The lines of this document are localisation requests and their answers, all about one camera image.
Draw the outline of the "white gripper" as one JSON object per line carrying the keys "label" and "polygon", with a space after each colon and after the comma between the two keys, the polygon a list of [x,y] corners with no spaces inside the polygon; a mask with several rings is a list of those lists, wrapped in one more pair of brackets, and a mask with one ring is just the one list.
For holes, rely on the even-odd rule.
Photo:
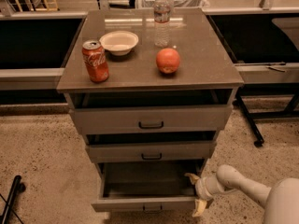
{"label": "white gripper", "polygon": [[212,200],[216,194],[222,194],[224,186],[214,175],[203,178],[192,173],[185,173],[184,175],[195,185],[196,193],[200,198],[194,200],[195,207],[192,217],[200,217],[206,210],[207,201]]}

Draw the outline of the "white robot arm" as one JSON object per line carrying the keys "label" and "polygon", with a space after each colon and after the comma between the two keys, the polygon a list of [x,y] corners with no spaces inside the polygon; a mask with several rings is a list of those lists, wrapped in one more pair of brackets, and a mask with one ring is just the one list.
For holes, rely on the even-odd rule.
{"label": "white robot arm", "polygon": [[201,216],[217,194],[239,190],[264,209],[263,224],[299,224],[299,179],[285,178],[267,187],[239,173],[233,166],[221,165],[216,174],[199,177],[186,173],[195,186],[197,198],[193,217]]}

